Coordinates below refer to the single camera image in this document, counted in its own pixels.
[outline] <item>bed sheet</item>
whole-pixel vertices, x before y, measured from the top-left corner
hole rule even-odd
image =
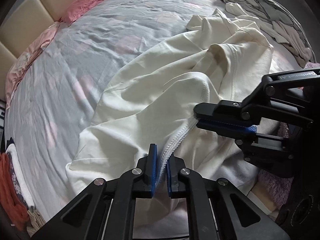
[[[16,143],[24,178],[46,221],[71,200],[65,166],[75,157],[79,133],[90,124],[112,76],[147,49],[185,32],[192,15],[209,15],[215,8],[225,12],[220,0],[105,0],[70,27],[61,24],[26,72],[5,116],[5,138]],[[299,68],[282,45],[266,37],[281,70]],[[233,158],[241,162],[239,156]],[[237,175],[241,187],[257,171],[250,164],[237,170],[229,160],[219,176],[228,172]],[[181,210],[177,214],[183,217]],[[186,222],[181,228],[160,222],[153,229],[164,232],[164,224],[171,227],[167,232],[188,232]]]

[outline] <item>metal bolt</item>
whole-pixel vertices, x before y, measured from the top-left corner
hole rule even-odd
[[[310,129],[312,127],[312,125],[313,125],[313,122],[308,123],[307,129]]]
[[[97,185],[97,186],[100,186],[103,183],[104,183],[104,179],[102,179],[102,178],[98,178],[98,179],[94,180],[94,184]]]
[[[225,185],[228,184],[228,180],[225,179],[225,178],[221,178],[221,179],[218,180],[218,183],[219,183],[220,185],[222,185],[222,186],[225,186]]]
[[[267,96],[273,96],[276,92],[276,89],[273,86],[266,87],[266,94]]]
[[[242,145],[243,141],[242,140],[236,140],[236,145]]]
[[[183,175],[189,175],[189,174],[190,174],[190,170],[187,169],[187,168],[183,168],[180,172],[181,172],[181,174],[183,174]]]
[[[134,169],[132,170],[132,173],[133,173],[134,175],[139,175],[139,174],[141,174],[141,172],[142,172],[142,170],[139,169],[139,168],[134,168]]]
[[[241,114],[241,118],[243,120],[249,120],[250,119],[250,114],[248,112],[244,112]]]

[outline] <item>headboard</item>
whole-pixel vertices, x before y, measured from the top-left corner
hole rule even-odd
[[[21,53],[73,0],[24,0],[0,27],[0,99],[5,100],[7,73]]]

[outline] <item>gray bed sheet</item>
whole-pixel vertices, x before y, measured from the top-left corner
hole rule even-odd
[[[5,138],[15,141],[24,178],[46,221],[71,200],[65,166],[112,76],[147,49],[185,32],[192,15],[210,15],[215,8],[225,11],[220,0],[105,0],[70,27],[60,26],[26,72],[5,117]],[[284,47],[268,39],[283,70],[298,68]],[[161,231],[174,231],[169,224]]]

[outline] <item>orange cloth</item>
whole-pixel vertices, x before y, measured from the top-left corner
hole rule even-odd
[[[29,216],[27,208],[20,202],[14,190],[9,173],[9,158],[6,153],[0,156],[0,203],[11,222],[22,231]]]

